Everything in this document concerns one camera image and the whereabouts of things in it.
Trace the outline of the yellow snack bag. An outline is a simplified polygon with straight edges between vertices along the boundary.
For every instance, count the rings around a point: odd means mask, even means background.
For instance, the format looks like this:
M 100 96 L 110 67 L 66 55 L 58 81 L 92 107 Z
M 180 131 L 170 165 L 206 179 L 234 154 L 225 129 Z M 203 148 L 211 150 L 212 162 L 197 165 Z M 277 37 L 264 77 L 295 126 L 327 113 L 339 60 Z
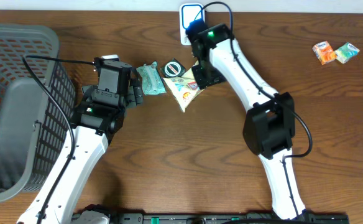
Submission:
M 162 78 L 162 80 L 171 91 L 183 113 L 188 105 L 203 91 L 198 87 L 192 68 L 188 69 L 181 77 Z

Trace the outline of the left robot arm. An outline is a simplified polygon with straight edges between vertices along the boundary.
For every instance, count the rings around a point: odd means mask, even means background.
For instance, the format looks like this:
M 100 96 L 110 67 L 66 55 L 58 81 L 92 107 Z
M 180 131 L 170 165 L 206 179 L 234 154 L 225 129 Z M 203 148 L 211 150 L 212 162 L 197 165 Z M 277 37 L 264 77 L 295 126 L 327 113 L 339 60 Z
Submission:
M 68 132 L 43 187 L 18 223 L 71 223 L 78 199 L 114 135 L 126 110 L 143 102 L 136 69 L 117 55 L 91 62 L 99 83 L 88 85 L 83 99 L 66 120 Z

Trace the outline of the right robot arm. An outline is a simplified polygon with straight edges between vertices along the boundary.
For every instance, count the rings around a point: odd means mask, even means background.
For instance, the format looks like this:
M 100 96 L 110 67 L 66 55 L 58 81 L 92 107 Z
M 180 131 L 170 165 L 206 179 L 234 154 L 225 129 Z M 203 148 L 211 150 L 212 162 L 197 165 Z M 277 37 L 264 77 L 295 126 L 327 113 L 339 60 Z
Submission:
M 297 219 L 305 205 L 292 166 L 297 119 L 292 96 L 279 94 L 262 79 L 226 24 L 208 27 L 198 19 L 186 28 L 186 36 L 198 59 L 192 71 L 199 88 L 228 82 L 243 104 L 246 118 L 242 135 L 264 166 L 274 213 L 284 220 Z

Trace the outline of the pale teal wet-wipe pack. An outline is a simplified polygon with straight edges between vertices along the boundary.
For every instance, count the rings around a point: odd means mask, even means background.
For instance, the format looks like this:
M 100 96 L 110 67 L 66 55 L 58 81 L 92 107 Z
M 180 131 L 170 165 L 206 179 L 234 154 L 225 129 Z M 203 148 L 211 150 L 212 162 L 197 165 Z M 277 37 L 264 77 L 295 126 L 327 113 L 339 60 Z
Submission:
M 157 71 L 157 62 L 144 64 L 136 68 L 142 78 L 142 89 L 145 95 L 160 95 L 166 93 L 162 78 Z

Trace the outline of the orange tissue pack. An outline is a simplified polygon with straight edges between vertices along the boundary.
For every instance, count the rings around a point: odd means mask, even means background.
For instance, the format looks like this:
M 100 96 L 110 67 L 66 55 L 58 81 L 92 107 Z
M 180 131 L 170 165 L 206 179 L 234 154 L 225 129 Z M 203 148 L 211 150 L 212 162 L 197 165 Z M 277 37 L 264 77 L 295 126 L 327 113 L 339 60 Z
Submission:
M 323 41 L 315 44 L 312 50 L 322 65 L 333 62 L 337 58 L 336 53 L 334 52 L 328 41 Z

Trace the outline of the dark green round-label box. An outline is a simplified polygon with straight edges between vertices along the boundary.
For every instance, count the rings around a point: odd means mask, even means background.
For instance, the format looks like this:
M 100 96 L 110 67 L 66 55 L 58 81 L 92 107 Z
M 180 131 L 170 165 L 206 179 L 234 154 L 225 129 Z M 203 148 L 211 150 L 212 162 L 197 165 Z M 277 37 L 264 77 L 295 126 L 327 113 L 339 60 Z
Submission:
M 175 78 L 181 77 L 186 72 L 186 68 L 177 59 L 173 58 L 161 67 L 160 71 L 165 78 Z

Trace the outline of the teal tissue pack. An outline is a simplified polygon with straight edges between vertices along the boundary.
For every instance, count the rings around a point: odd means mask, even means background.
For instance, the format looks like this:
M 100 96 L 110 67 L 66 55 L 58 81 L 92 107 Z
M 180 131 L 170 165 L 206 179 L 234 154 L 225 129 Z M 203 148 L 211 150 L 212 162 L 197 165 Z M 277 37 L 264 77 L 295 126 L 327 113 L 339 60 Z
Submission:
M 341 63 L 348 62 L 351 58 L 355 57 L 360 50 L 349 42 L 335 50 L 336 59 Z

